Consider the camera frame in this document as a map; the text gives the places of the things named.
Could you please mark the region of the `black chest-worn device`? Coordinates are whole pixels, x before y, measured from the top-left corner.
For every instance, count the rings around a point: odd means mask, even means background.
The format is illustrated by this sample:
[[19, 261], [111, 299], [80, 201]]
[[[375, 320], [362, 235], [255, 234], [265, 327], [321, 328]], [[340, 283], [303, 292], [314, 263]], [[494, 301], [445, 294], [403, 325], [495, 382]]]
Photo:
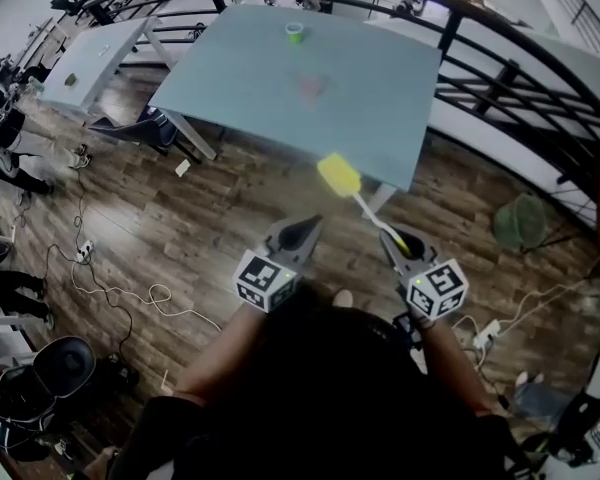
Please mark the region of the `black chest-worn device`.
[[392, 325], [400, 334], [401, 339], [409, 350], [422, 350], [421, 335], [409, 312], [396, 316], [392, 321]]

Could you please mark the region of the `person's black shirt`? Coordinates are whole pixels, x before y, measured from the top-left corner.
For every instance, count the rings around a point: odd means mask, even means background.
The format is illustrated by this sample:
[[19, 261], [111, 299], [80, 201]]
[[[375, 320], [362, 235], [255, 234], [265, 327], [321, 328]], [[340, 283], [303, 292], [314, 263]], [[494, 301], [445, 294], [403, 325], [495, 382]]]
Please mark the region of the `person's black shirt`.
[[493, 408], [477, 416], [389, 322], [301, 288], [234, 382], [150, 399], [105, 480], [533, 480]]

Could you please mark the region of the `olive green bucket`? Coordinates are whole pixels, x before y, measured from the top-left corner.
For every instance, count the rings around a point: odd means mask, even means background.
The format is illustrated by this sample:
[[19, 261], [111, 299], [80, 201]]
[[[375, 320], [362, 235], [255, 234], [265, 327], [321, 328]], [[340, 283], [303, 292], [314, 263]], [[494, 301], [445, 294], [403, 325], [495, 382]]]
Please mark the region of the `olive green bucket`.
[[492, 231], [496, 242], [507, 249], [539, 246], [547, 236], [543, 202], [528, 193], [518, 195], [496, 211]]

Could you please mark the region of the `person's left forearm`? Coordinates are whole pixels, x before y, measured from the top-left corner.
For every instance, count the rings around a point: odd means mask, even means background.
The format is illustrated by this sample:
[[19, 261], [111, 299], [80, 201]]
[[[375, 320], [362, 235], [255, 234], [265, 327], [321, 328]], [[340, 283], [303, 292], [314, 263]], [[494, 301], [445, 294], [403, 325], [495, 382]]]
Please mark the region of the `person's left forearm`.
[[227, 326], [180, 373], [173, 395], [199, 406], [219, 399], [248, 361], [267, 318], [267, 313], [243, 304]]

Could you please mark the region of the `yellow sponge brush white handle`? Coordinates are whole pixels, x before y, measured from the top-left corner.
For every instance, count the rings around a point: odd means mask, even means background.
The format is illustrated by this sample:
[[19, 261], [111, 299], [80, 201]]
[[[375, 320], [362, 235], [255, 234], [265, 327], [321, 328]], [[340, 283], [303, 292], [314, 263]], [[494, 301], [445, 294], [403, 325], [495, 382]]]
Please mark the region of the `yellow sponge brush white handle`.
[[385, 231], [406, 254], [411, 250], [404, 239], [387, 223], [379, 219], [362, 198], [361, 174], [340, 154], [332, 153], [317, 163], [317, 169], [324, 181], [340, 198], [354, 199], [363, 211], [363, 215], [380, 230]]

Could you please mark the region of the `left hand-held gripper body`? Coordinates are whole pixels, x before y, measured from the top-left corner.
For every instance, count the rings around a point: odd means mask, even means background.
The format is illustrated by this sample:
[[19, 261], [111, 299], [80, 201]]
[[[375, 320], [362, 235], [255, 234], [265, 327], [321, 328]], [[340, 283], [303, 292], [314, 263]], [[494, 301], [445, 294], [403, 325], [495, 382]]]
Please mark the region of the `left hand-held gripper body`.
[[301, 276], [270, 258], [247, 249], [233, 275], [236, 295], [270, 313], [294, 294]]

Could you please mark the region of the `person's right forearm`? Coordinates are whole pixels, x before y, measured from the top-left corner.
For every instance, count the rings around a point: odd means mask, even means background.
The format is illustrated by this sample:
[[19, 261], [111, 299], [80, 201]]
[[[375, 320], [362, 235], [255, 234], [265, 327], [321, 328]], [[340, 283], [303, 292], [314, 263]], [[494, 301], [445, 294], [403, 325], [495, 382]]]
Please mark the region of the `person's right forearm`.
[[428, 373], [477, 416], [490, 415], [490, 397], [452, 328], [442, 320], [426, 321], [419, 333]]

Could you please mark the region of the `black metal railing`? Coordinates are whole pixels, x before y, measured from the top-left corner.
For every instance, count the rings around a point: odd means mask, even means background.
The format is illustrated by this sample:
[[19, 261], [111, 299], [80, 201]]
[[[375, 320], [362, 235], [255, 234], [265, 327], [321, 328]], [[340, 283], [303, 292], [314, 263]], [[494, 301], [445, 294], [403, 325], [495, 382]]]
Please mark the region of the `black metal railing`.
[[600, 55], [583, 47], [466, 0], [89, 0], [86, 9], [101, 25], [163, 18], [163, 43], [189, 45], [192, 32], [243, 5], [358, 21], [434, 49], [430, 127], [599, 226]]

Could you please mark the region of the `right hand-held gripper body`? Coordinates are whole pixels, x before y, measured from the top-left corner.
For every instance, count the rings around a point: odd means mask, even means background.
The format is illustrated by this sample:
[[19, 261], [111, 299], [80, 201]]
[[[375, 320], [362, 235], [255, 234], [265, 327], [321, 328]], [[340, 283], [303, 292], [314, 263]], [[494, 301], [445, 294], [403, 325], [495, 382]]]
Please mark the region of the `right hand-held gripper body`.
[[469, 282], [456, 259], [402, 277], [400, 286], [406, 291], [403, 299], [407, 307], [428, 321], [458, 310], [469, 290]]

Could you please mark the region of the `white table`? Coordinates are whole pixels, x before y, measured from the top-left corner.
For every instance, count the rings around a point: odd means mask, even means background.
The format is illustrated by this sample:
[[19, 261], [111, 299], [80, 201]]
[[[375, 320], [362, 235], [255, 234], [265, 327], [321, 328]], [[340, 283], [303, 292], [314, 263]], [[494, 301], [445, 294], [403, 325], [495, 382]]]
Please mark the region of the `white table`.
[[[46, 78], [39, 102], [83, 125], [96, 116], [94, 109], [99, 94], [141, 37], [148, 40], [169, 69], [173, 68], [174, 58], [156, 35], [158, 25], [157, 18], [148, 17], [81, 32]], [[71, 87], [65, 85], [70, 74], [77, 78]]]

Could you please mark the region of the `pink translucent cup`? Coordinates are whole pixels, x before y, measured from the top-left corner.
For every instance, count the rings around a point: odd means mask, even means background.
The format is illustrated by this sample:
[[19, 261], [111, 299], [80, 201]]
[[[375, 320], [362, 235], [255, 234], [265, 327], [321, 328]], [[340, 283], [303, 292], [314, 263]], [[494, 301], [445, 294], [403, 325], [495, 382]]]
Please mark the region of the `pink translucent cup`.
[[299, 80], [299, 87], [304, 97], [309, 100], [319, 98], [328, 86], [329, 79], [324, 76], [306, 76]]

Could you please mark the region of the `dark blue chair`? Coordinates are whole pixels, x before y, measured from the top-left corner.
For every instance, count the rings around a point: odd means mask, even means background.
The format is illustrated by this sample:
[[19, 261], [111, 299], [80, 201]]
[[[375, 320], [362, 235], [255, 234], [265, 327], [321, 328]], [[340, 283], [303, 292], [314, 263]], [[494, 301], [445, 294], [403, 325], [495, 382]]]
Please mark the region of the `dark blue chair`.
[[91, 124], [89, 129], [116, 140], [149, 146], [162, 156], [166, 156], [168, 150], [175, 147], [194, 163], [201, 164], [201, 160], [179, 141], [181, 133], [178, 128], [158, 110], [149, 114], [144, 109], [138, 120], [129, 125], [114, 125], [110, 119], [102, 117]]

